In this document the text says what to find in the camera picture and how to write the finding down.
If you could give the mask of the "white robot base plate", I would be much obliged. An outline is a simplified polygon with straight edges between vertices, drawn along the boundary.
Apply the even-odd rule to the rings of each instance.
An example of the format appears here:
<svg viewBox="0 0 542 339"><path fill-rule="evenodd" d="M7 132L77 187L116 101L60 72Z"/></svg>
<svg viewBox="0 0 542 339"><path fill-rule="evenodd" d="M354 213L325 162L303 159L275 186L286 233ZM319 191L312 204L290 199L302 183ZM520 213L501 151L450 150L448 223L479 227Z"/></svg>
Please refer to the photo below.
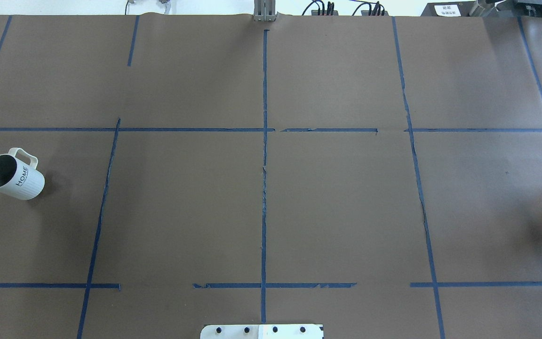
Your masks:
<svg viewBox="0 0 542 339"><path fill-rule="evenodd" d="M321 324L220 324L207 325L201 339L324 339Z"/></svg>

